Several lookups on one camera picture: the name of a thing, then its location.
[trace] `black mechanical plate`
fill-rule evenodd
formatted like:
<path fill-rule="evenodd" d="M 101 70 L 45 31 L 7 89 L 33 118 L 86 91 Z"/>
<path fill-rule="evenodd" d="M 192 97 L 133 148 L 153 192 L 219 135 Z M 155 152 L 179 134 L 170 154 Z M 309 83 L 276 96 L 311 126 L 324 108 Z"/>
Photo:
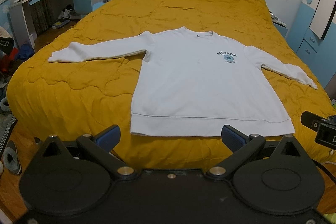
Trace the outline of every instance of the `black mechanical plate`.
<path fill-rule="evenodd" d="M 206 179 L 201 170 L 143 170 L 134 180 L 116 181 L 106 199 L 87 212 L 52 217 L 29 211 L 17 223 L 32 218 L 39 224 L 305 224 L 310 219 L 328 224 L 314 210 L 281 217 L 258 212 L 235 196 L 229 182 Z"/>

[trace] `blue circular logo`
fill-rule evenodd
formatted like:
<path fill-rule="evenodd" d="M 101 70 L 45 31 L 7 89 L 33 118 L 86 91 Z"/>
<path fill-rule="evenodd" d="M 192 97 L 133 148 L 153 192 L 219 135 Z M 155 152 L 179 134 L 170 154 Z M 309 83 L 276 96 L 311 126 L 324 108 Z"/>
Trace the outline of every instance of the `blue circular logo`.
<path fill-rule="evenodd" d="M 234 58 L 229 54 L 225 54 L 223 57 L 226 61 L 233 61 L 234 60 Z"/>

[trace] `sweatshirt sleeve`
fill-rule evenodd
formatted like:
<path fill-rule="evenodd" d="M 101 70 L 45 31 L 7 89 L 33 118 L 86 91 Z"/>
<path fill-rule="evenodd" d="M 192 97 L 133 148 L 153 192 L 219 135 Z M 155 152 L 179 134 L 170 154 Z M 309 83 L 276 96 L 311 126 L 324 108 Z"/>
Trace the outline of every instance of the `sweatshirt sleeve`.
<path fill-rule="evenodd" d="M 317 90 L 317 86 L 312 79 L 298 66 L 284 64 L 273 55 L 264 52 L 254 46 L 244 46 L 244 53 L 247 59 L 258 69 L 266 68 L 301 84 L 310 85 Z"/>
<path fill-rule="evenodd" d="M 94 45 L 71 42 L 68 47 L 53 52 L 48 61 L 77 63 L 91 59 L 131 56 L 142 52 L 146 52 L 146 56 L 148 56 L 154 47 L 153 35 L 149 31 L 145 31 L 136 37 L 109 40 Z"/>

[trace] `printed logo on sweatshirt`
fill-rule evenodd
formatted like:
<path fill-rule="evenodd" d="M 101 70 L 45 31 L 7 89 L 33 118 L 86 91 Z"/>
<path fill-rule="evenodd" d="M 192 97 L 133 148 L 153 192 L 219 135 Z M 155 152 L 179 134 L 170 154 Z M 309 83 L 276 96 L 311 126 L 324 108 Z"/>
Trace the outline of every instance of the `printed logo on sweatshirt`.
<path fill-rule="evenodd" d="M 225 62 L 228 62 L 228 63 L 236 63 L 236 61 L 234 61 L 234 56 L 237 56 L 231 52 L 218 52 L 217 53 L 218 55 L 223 55 L 224 54 L 224 59 L 225 59 Z"/>

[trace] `triangular hole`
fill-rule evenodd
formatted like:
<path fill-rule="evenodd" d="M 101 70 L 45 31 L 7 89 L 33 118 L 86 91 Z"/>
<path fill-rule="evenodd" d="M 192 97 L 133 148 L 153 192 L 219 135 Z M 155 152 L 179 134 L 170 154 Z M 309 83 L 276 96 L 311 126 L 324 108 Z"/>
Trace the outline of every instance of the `triangular hole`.
<path fill-rule="evenodd" d="M 58 148 L 56 143 L 50 143 L 47 147 L 47 149 L 45 150 L 43 157 L 50 157 L 50 156 L 56 156 L 56 155 L 60 155 L 61 154 L 61 150 Z"/>
<path fill-rule="evenodd" d="M 300 157 L 300 153 L 297 151 L 295 145 L 292 142 L 287 142 L 283 148 L 281 154 Z"/>

